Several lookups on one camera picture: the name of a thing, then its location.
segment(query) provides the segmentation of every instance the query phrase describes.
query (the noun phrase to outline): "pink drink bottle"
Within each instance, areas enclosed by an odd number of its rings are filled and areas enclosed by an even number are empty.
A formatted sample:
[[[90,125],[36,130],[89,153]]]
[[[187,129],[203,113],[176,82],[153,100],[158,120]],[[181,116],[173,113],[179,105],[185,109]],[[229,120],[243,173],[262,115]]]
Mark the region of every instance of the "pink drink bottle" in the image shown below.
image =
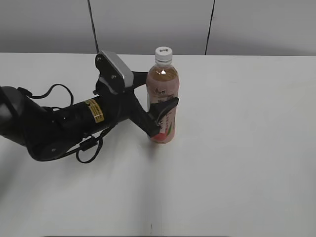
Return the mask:
[[[146,80],[148,106],[150,103],[159,103],[178,97],[179,77],[177,70],[171,65],[172,49],[157,48],[155,61],[156,64],[149,70]],[[160,133],[151,140],[162,144],[171,141],[175,134],[175,122],[176,108],[173,108],[159,122]]]

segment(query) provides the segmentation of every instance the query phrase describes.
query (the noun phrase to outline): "cable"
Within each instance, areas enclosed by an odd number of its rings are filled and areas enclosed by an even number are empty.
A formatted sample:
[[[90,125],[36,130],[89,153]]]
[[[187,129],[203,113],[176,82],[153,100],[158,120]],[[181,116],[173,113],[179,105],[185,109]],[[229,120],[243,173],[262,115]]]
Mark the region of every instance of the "cable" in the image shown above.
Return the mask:
[[[93,37],[94,37],[95,48],[96,48],[96,50],[97,50],[97,53],[99,53],[99,46],[98,46],[98,41],[97,41],[97,35],[96,35],[96,33],[95,33],[95,28],[94,28],[94,22],[93,22],[91,4],[90,4],[90,0],[87,0],[87,1],[88,1],[89,14],[90,14],[90,20],[91,20],[91,25],[92,25],[92,31],[93,31]]]
[[[18,87],[18,90],[25,96],[31,98],[31,99],[43,99],[45,97],[47,97],[51,91],[53,90],[54,87],[56,86],[62,86],[63,88],[65,88],[69,95],[70,95],[70,105],[73,105],[74,104],[74,95],[72,94],[72,92],[68,89],[68,87],[66,87],[65,85],[63,84],[54,84],[52,85],[49,90],[44,94],[44,95],[40,95],[40,96],[34,96],[30,91],[28,91],[27,89],[24,89],[22,87]]]
[[[210,21],[209,21],[208,34],[207,34],[207,41],[206,41],[206,48],[205,48],[205,53],[204,53],[204,55],[207,54],[207,47],[208,47],[209,35],[210,35],[210,33],[211,33],[211,25],[212,25],[212,20],[213,20],[214,7],[215,7],[215,0],[214,0],[214,2],[213,2],[213,8],[212,8],[211,19],[210,19]]]

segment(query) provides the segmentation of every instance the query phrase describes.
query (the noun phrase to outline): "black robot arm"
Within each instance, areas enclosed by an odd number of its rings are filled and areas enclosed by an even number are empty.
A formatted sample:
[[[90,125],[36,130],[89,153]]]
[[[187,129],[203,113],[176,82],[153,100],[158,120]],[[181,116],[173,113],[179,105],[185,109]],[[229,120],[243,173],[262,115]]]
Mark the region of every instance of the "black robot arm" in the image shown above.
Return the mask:
[[[147,73],[132,72],[112,52],[100,51],[95,64],[100,71],[93,92],[97,96],[73,104],[72,93],[66,88],[71,95],[71,105],[65,108],[41,107],[32,100],[47,96],[60,84],[37,97],[23,88],[0,87],[0,135],[26,146],[35,160],[50,161],[76,153],[83,163],[95,159],[103,137],[123,120],[132,120],[150,137],[157,135],[158,122],[179,99],[151,104],[145,112],[134,89],[146,83]],[[98,131],[102,131],[100,136],[93,137]],[[94,146],[98,146],[96,154],[88,161],[81,161],[79,151]]]

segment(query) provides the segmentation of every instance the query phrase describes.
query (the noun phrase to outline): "yellow label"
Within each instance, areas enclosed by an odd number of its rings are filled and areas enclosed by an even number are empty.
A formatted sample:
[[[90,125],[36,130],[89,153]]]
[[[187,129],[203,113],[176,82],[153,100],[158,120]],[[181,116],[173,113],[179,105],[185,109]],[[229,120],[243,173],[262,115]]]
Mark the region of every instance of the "yellow label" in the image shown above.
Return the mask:
[[[88,105],[91,113],[93,114],[94,121],[96,123],[104,121],[102,110],[98,103],[94,99],[86,100],[85,103]]]

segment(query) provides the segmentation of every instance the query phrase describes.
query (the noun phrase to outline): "white table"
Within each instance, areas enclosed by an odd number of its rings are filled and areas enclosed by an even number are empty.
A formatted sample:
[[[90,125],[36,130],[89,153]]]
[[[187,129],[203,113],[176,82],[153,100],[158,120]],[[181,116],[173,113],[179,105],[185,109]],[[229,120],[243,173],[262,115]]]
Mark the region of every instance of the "white table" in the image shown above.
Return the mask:
[[[0,54],[0,85],[91,98],[95,55]],[[122,55],[135,71],[150,55]],[[316,236],[316,58],[174,56],[177,131],[153,146],[132,122],[89,165],[32,160],[0,138],[0,236]],[[146,106],[146,89],[136,92]],[[65,106],[62,88],[38,101]]]

